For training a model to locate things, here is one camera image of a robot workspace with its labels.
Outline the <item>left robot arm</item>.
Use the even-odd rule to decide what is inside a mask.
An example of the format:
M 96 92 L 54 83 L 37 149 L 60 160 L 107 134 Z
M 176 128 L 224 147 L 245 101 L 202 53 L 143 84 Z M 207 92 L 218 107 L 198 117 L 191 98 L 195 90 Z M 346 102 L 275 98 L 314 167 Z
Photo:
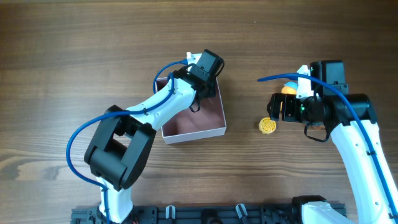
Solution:
M 99 118 L 84 161 L 104 186 L 100 217 L 122 223 L 132 212 L 131 187 L 142 174 L 157 131 L 179 112 L 196 113 L 201 100 L 215 96 L 216 78 L 224 60 L 206 49 L 198 59 L 186 59 L 166 85 L 128 109 L 116 105 Z

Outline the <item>yellow duck toy blue hat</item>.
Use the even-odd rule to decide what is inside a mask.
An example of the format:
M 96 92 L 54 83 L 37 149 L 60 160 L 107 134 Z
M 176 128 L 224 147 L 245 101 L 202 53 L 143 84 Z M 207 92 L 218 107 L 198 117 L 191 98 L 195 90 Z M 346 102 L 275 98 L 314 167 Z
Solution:
M 298 84 L 297 83 L 295 83 L 295 82 L 287 82 L 282 87 L 281 93 L 290 94 L 290 95 L 296 95 L 297 94 L 297 89 L 298 89 Z

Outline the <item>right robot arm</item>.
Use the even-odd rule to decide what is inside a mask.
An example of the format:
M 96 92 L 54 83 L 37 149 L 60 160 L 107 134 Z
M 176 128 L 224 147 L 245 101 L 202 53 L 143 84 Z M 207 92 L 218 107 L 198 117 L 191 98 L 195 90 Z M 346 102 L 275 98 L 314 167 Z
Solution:
M 359 223 L 397 223 L 397 187 L 384 156 L 373 104 L 349 93 L 341 60 L 322 60 L 295 73 L 263 78 L 297 81 L 296 94 L 274 93 L 267 105 L 272 120 L 322 124 L 345 165 Z

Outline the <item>yellow round spinner toy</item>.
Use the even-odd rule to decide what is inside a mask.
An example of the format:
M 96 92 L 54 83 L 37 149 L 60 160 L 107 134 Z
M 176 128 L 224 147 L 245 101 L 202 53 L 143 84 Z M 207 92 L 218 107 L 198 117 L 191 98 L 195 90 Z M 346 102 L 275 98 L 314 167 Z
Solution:
M 262 118 L 259 122 L 259 130 L 262 134 L 271 134 L 276 130 L 276 122 L 270 118 Z

